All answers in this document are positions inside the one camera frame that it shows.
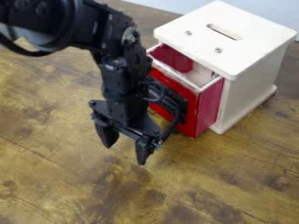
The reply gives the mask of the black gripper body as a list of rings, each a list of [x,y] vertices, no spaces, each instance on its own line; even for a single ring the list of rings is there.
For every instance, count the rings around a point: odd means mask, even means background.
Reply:
[[[134,139],[156,139],[162,130],[150,118],[148,102],[138,94],[144,76],[130,73],[127,63],[120,59],[103,59],[99,69],[104,101],[90,102],[94,121],[112,123],[119,134]]]

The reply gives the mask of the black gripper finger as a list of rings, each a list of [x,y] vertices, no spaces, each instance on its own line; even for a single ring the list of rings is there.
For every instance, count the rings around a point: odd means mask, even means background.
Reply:
[[[115,125],[103,121],[95,121],[95,127],[103,145],[111,148],[119,139],[119,132],[115,129]]]
[[[155,152],[155,146],[151,141],[144,138],[139,138],[135,142],[135,154],[136,154],[136,162],[139,165],[146,164],[146,160]]]

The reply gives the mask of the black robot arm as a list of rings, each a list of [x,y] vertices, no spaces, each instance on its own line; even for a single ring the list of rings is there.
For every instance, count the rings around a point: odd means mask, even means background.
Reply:
[[[0,0],[0,45],[30,57],[72,46],[90,51],[102,75],[103,100],[92,100],[92,120],[102,143],[122,134],[135,139],[140,165],[155,152],[160,128],[147,109],[152,59],[134,19],[95,0]]]

